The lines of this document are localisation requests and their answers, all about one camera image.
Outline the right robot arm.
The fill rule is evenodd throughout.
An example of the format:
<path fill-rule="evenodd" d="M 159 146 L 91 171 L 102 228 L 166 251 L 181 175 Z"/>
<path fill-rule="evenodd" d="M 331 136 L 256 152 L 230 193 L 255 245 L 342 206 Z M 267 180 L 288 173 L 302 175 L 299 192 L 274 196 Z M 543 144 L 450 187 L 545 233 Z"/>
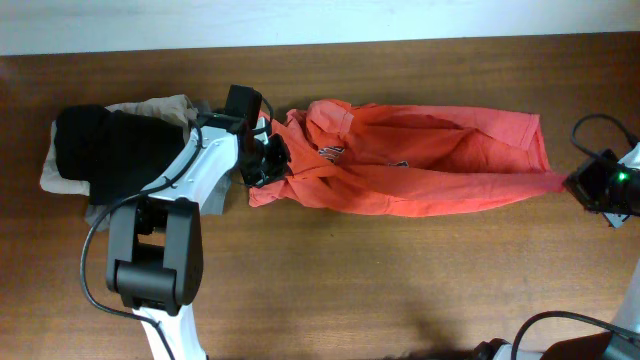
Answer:
<path fill-rule="evenodd" d="M 511 341 L 494 338 L 483 342 L 473 352 L 475 359 L 637 359 L 639 357 L 639 231 L 631 230 L 625 238 L 608 236 L 594 240 L 586 227 L 574 229 L 563 238 L 547 242 L 528 241 L 520 257 L 511 261 L 508 275 L 518 269 L 523 279 L 540 286 L 539 299 L 549 305 L 555 295 L 595 281 L 593 297 L 598 298 L 617 278 L 617 271 L 632 270 L 624 299 L 610 321 L 579 313 L 575 309 L 538 309 L 522 322 Z M 530 329 L 548 319 L 567 320 L 593 326 L 596 334 L 571 335 L 546 350 L 522 347 Z"/>

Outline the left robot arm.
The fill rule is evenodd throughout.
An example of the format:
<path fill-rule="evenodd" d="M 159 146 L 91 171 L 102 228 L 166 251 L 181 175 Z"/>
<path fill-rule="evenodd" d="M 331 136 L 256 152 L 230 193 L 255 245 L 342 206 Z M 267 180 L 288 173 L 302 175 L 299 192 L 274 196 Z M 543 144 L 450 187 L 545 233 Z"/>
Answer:
<path fill-rule="evenodd" d="M 138 195 L 110 211 L 106 284 L 121 315 L 142 323 L 156 359 L 204 359 L 193 302 L 204 270 L 201 210 L 238 169 L 247 188 L 282 179 L 290 155 L 272 131 L 257 90 L 233 85 L 220 111 L 205 112 L 176 159 Z"/>

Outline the red printed t-shirt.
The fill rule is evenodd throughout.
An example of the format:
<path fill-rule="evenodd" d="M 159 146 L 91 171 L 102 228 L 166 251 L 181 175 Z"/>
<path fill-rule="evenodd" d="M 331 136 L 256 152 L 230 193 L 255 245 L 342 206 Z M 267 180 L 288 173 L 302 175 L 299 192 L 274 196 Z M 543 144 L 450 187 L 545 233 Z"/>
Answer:
<path fill-rule="evenodd" d="M 273 126 L 290 174 L 249 192 L 361 215 L 489 210 L 563 189 L 537 114 L 480 107 L 351 105 L 325 99 Z"/>

